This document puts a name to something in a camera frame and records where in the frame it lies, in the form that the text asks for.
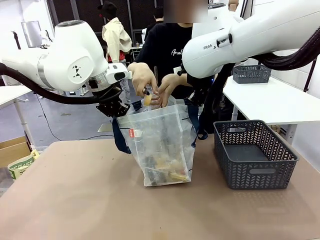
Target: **jeans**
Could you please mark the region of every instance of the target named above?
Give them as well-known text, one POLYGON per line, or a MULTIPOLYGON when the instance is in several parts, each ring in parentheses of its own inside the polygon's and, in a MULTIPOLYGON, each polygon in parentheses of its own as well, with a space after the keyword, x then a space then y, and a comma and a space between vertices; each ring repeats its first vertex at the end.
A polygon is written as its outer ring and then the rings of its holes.
MULTIPOLYGON (((120 63, 122 63, 125 67, 126 66, 126 60, 121 60, 120 63)), ((120 81, 120 86, 122 88, 122 93, 120 94, 120 99, 125 104, 131 104, 131 98, 130 98, 130 88, 128 84, 128 79, 125 78, 120 81)))

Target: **plastic tote bag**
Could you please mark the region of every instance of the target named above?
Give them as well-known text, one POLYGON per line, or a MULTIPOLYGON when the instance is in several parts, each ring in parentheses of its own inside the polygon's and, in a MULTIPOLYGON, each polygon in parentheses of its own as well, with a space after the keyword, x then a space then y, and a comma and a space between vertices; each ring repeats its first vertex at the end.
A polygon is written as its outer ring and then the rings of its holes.
POLYGON ((139 101, 126 116, 113 120, 115 143, 120 151, 133 154, 143 171, 144 186, 191 181, 201 111, 177 104, 174 98, 169 106, 155 110, 139 101))

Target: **brown tabletop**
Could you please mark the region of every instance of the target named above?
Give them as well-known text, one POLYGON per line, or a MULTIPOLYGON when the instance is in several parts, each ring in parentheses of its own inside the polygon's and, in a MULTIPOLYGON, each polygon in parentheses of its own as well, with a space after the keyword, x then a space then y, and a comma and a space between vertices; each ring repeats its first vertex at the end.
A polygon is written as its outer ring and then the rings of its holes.
POLYGON ((143 179, 112 139, 56 142, 0 198, 0 240, 320 238, 320 174, 303 158, 286 190, 231 190, 209 138, 192 182, 143 179))

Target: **person in beige jacket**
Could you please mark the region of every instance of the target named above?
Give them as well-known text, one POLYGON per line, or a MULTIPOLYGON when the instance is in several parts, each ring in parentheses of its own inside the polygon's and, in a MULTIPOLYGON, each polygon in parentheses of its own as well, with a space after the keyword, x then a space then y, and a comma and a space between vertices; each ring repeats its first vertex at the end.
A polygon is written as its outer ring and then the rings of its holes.
MULTIPOLYGON (((100 17, 105 17, 108 21, 102 28, 102 38, 107 44, 106 60, 109 63, 123 63, 126 65, 125 55, 131 50, 132 40, 117 18, 116 5, 110 1, 105 1, 103 5, 98 6, 98 10, 100 17)), ((120 99, 127 104, 131 104, 128 79, 123 79, 120 85, 125 92, 126 101, 122 96, 120 96, 120 99)))

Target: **neck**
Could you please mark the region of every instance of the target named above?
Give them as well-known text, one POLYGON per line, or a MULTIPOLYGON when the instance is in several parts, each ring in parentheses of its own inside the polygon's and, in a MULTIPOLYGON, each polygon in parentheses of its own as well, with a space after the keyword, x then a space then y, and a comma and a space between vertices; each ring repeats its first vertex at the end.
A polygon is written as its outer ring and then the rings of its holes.
POLYGON ((178 23, 178 25, 182 28, 190 28, 192 27, 194 24, 193 23, 178 23))

